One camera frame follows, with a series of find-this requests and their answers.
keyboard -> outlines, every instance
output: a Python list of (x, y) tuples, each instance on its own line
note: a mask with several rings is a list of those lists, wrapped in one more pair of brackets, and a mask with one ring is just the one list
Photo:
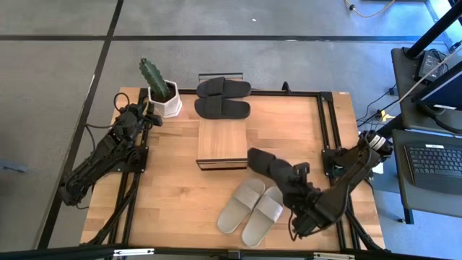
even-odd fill
[(414, 180), (420, 174), (462, 178), (462, 147), (411, 143), (404, 149)]

potted cactus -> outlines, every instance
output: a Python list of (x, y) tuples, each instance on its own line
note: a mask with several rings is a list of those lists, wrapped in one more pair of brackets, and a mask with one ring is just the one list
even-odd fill
[(154, 104), (154, 109), (163, 118), (177, 116), (183, 104), (176, 83), (164, 80), (157, 67), (147, 58), (141, 58), (139, 70), (149, 85), (149, 101)]

black slide sandal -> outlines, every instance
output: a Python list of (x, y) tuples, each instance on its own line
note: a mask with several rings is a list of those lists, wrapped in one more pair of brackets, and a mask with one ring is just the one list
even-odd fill
[(223, 98), (243, 98), (250, 95), (252, 86), (249, 82), (226, 80), (224, 77), (209, 79), (197, 87), (200, 98), (222, 95)]
[(222, 96), (199, 98), (196, 112), (206, 119), (243, 119), (250, 115), (250, 105), (243, 101), (225, 100)]

monitor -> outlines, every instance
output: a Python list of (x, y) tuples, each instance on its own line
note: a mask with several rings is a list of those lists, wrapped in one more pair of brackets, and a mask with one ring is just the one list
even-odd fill
[(462, 111), (462, 61), (412, 98), (431, 108)]

cactus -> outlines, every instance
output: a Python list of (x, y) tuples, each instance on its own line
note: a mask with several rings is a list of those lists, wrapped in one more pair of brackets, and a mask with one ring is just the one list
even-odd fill
[(170, 90), (157, 67), (146, 58), (142, 57), (139, 62), (139, 70), (151, 87), (154, 97), (162, 103), (168, 101), (167, 98), (170, 96)]

